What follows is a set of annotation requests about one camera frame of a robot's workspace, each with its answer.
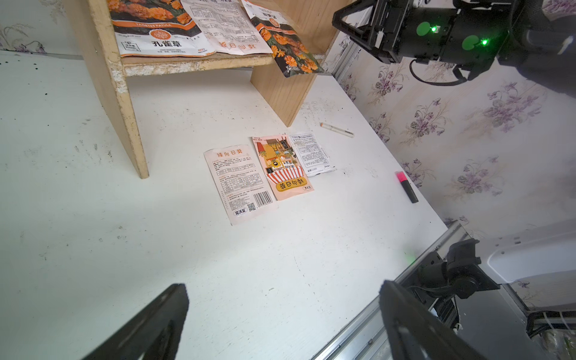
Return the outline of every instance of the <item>wall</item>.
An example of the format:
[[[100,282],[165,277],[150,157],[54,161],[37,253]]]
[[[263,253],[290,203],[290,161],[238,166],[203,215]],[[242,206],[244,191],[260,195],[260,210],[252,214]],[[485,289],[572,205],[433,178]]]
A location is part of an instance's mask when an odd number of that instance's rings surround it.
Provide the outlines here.
[[[328,59],[348,44],[342,36]],[[575,99],[497,62],[471,82],[431,86],[410,60],[386,65],[359,50],[338,80],[440,217],[478,238],[576,217]],[[414,70],[442,82],[452,67]]]
[[[0,50],[80,55],[61,0],[3,1]]]

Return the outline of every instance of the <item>marigold seed packet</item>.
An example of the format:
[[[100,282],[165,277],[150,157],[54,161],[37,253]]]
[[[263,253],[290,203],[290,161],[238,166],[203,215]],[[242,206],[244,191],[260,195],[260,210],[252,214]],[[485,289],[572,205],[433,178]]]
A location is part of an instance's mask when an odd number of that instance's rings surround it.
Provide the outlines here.
[[[268,46],[285,77],[323,73],[324,70],[280,12],[242,0],[248,17]]]

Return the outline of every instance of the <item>orange flower illustration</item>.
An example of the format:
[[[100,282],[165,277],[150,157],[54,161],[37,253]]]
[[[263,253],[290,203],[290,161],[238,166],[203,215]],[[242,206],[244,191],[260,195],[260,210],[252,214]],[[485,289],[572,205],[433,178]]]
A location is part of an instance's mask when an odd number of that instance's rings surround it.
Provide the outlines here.
[[[148,13],[150,17],[155,18],[156,20],[166,21],[168,19],[174,18],[174,15],[166,9],[161,7],[153,7],[148,9]]]
[[[108,0],[108,10],[112,12],[121,13],[126,9],[126,4],[120,0]]]
[[[148,12],[148,8],[140,4],[134,4],[134,3],[129,4],[126,12],[132,16],[139,17],[141,19],[148,19],[152,17]]]
[[[298,47],[298,43],[297,43],[296,41],[292,40],[291,38],[287,37],[287,36],[286,36],[286,41],[287,41],[290,45],[295,46],[295,47]]]
[[[299,55],[302,54],[302,51],[300,51],[299,48],[296,48],[296,47],[293,47],[293,46],[291,46],[290,48],[292,49],[292,52],[294,53],[294,55],[299,56]]]
[[[178,20],[178,22],[181,24],[187,24],[190,20],[192,20],[192,18],[190,15],[188,15],[188,13],[184,13],[182,15],[178,15],[176,20]]]
[[[298,47],[300,48],[300,50],[302,50],[303,52],[309,52],[308,49],[304,46],[304,44],[302,43],[298,43]]]
[[[298,66],[296,60],[290,55],[284,56],[284,61],[286,61],[289,66]]]
[[[262,30],[260,30],[260,35],[262,35],[264,41],[268,41],[272,37],[272,35],[270,35],[270,31],[266,30],[266,28],[262,28]]]
[[[310,74],[312,72],[312,70],[306,66],[306,65],[300,65],[300,68],[302,69],[302,71],[304,71],[305,73]]]
[[[280,45],[286,45],[288,43],[288,39],[285,36],[274,34],[274,38]]]
[[[310,59],[305,59],[304,62],[306,63],[306,65],[308,65],[308,67],[312,70],[318,70],[318,65],[316,65],[316,63]]]

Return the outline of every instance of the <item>illustrated seed packet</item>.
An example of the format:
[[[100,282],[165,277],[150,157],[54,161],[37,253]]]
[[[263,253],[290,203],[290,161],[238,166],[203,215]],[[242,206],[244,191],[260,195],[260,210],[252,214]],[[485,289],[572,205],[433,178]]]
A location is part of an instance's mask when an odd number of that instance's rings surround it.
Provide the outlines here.
[[[286,134],[254,137],[252,141],[278,200],[314,190]]]
[[[180,0],[107,0],[120,56],[215,53]]]
[[[268,10],[246,0],[242,0],[242,4],[250,21],[272,49],[276,64],[285,77],[324,72],[280,12]]]

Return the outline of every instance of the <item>white tabletop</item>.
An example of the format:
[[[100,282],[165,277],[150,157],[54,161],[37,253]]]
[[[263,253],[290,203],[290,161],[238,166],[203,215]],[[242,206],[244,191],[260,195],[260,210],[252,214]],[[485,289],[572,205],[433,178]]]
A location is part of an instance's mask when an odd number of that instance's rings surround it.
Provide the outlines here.
[[[250,71],[131,79],[141,180],[81,60],[0,60],[0,358],[80,359],[185,283],[178,359],[308,359],[446,229],[332,77],[290,128]],[[203,152],[308,131],[337,171],[232,227]]]

